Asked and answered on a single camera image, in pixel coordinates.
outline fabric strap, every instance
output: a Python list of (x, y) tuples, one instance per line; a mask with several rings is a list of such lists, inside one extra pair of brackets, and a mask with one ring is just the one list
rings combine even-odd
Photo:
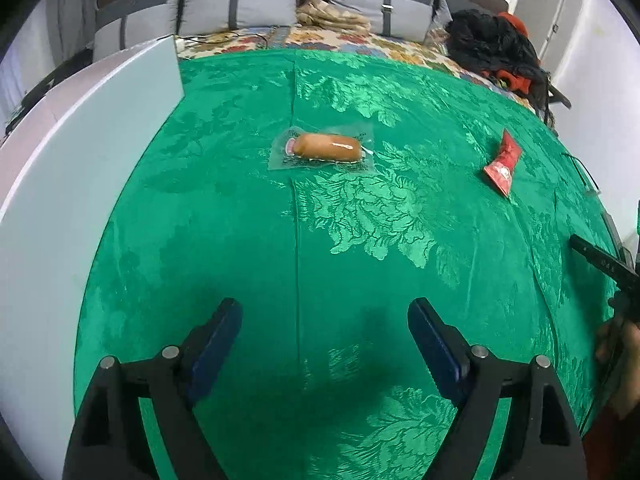
[(238, 28), (238, 0), (229, 0), (229, 30)]
[(127, 47), (127, 15), (120, 19), (120, 50), (124, 50)]
[(382, 35), (391, 36), (391, 13), (393, 7), (391, 6), (391, 0), (383, 0), (382, 5)]

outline red sauce packet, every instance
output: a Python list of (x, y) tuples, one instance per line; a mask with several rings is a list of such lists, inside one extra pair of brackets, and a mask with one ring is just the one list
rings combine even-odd
[(484, 172), (504, 196), (507, 196), (511, 190), (513, 168), (515, 168), (521, 154), (522, 148), (517, 145), (505, 128), (502, 132), (502, 142), (500, 143), (498, 156), (494, 158), (491, 164), (487, 164), (484, 167)]

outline black cable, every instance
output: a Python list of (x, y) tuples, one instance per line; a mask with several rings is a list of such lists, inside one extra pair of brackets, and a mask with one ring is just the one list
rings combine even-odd
[(228, 38), (226, 40), (221, 40), (221, 41), (199, 41), (199, 40), (193, 39), (193, 38), (198, 38), (198, 36), (190, 36), (190, 37), (181, 38), (181, 39), (185, 41), (193, 41), (193, 43), (198, 43), (198, 44), (217, 45), (217, 44), (229, 43), (229, 41), (234, 41), (234, 40), (237, 40), (238, 38), (250, 38), (252, 36), (258, 36), (259, 38), (262, 38), (262, 40), (264, 41), (264, 48), (269, 47), (269, 40), (261, 34), (238, 34), (237, 32), (233, 32), (232, 30), (225, 32), (225, 34), (235, 34), (235, 37)]
[(580, 179), (582, 180), (582, 183), (585, 185), (585, 187), (587, 186), (587, 183), (585, 182), (584, 178), (582, 177), (582, 174), (580, 173), (580, 171), (578, 170), (578, 166), (575, 163), (575, 161), (577, 160), (578, 162), (580, 162), (580, 165), (582, 166), (582, 168), (584, 169), (584, 171), (587, 173), (587, 175), (589, 175), (589, 178), (591, 179), (591, 183), (593, 184), (593, 187), (596, 189), (597, 192), (600, 192), (600, 187), (598, 186), (598, 184), (596, 183), (594, 177), (591, 175), (591, 173), (589, 172), (589, 170), (587, 170), (587, 167), (584, 165), (584, 162), (581, 161), (578, 157), (576, 157), (575, 155), (572, 155), (571, 153), (561, 153), (561, 155), (564, 156), (568, 156), (572, 162), (574, 163), (575, 166), (575, 171), (578, 172), (578, 175), (580, 175)]
[(549, 74), (546, 73), (545, 77), (545, 126), (549, 126), (549, 86), (551, 82), (549, 81)]

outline black bracket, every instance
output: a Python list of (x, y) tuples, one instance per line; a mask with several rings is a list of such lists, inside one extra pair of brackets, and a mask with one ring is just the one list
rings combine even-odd
[(586, 480), (580, 434), (547, 357), (523, 364), (470, 347), (426, 298), (414, 300), (407, 317), (440, 394), (458, 408), (423, 480), (474, 478), (502, 397), (512, 400), (492, 479)]
[(210, 392), (241, 324), (240, 304), (226, 298), (180, 346), (167, 346), (151, 359), (126, 364), (113, 356), (103, 358), (71, 433), (63, 480), (158, 479), (140, 397), (153, 402), (178, 478), (226, 480), (191, 409)]
[(640, 322), (640, 276), (630, 268), (630, 262), (611, 256), (578, 235), (569, 237), (569, 245), (574, 251), (584, 256), (593, 267), (609, 276), (625, 293), (629, 301), (614, 306), (616, 315), (634, 323)]

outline plastic wrapper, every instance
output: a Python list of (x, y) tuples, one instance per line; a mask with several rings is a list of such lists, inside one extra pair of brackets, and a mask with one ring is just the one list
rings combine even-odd
[(484, 172), (489, 176), (498, 190), (507, 196), (511, 190), (513, 169), (522, 154), (522, 148), (518, 146), (511, 134), (505, 128), (502, 132), (500, 152), (491, 164), (484, 167)]
[(433, 0), (433, 18), (422, 43), (426, 48), (447, 55), (449, 33), (445, 30), (451, 22), (451, 12), (446, 0)]
[(339, 166), (347, 171), (374, 173), (373, 131), (370, 124), (323, 128), (318, 132), (291, 126), (273, 139), (270, 170)]

